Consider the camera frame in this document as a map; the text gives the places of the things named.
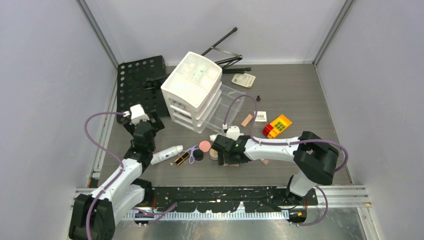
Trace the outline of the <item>pink round compact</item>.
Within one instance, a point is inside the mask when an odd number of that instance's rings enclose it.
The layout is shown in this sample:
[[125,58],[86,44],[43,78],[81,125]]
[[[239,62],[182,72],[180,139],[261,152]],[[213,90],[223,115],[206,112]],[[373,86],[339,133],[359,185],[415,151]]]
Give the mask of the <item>pink round compact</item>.
[[211,143],[207,140],[201,141],[198,145],[199,150],[201,150],[203,153],[209,152],[211,147]]

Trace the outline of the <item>colorful eyeshadow palette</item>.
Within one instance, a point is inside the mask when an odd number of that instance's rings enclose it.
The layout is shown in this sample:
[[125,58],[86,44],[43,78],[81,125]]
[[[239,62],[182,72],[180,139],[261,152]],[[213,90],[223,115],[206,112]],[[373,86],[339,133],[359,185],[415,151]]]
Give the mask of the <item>colorful eyeshadow palette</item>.
[[239,167],[240,164],[239,163],[223,163],[223,164],[219,164],[220,166],[233,166],[233,167]]

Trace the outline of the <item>black round jar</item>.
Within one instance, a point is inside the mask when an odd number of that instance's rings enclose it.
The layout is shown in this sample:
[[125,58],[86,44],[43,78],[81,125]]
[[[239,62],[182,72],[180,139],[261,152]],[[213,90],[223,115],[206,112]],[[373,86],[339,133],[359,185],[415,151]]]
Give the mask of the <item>black round jar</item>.
[[196,149],[192,152],[192,156],[195,161],[201,161],[204,158],[204,152],[200,149]]

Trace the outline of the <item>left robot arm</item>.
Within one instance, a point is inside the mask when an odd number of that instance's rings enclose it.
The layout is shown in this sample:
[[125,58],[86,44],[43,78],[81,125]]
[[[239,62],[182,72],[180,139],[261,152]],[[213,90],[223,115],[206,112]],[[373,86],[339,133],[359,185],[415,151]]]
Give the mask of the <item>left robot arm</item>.
[[117,224],[137,204],[148,207],[153,202],[151,182],[140,179],[151,164],[156,149],[155,136],[164,129],[156,111],[148,119],[133,124],[133,139],[118,168],[89,194],[79,194],[73,203],[68,237],[71,240],[111,240]]

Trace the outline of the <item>white plastic drawer organizer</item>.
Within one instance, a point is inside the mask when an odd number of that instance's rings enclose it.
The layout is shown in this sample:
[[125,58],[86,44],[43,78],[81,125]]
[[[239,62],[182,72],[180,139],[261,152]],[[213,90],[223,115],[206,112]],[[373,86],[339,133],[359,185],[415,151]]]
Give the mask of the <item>white plastic drawer organizer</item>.
[[189,51],[161,85],[171,120],[195,133],[231,126],[245,100],[222,83],[220,66]]

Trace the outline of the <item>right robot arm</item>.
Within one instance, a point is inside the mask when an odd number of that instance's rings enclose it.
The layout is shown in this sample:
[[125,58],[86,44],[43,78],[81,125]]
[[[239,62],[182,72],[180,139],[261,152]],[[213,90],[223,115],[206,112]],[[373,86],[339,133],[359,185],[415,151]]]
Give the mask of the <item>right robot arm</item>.
[[285,200],[299,205],[309,190],[317,185],[333,183],[339,151],[332,143],[310,131],[286,139],[265,139],[240,135],[236,139],[226,135],[211,136],[211,148],[218,153],[219,165],[236,165],[268,159],[295,164],[299,172],[290,177]]

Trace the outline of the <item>beige powder jar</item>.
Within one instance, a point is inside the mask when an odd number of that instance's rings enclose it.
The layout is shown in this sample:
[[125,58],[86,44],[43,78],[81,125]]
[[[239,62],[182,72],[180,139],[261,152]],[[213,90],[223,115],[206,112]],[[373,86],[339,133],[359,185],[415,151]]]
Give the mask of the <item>beige powder jar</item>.
[[216,150],[211,148],[209,150],[209,158],[213,161],[218,161],[219,160],[219,153]]

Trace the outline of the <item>nude eyeshadow palette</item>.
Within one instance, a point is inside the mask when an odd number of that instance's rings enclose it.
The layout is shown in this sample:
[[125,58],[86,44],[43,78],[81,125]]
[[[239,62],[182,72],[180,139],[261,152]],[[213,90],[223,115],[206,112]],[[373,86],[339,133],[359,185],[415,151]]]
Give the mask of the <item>nude eyeshadow palette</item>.
[[269,160],[268,159],[261,159],[260,160],[264,165],[268,165],[269,164]]

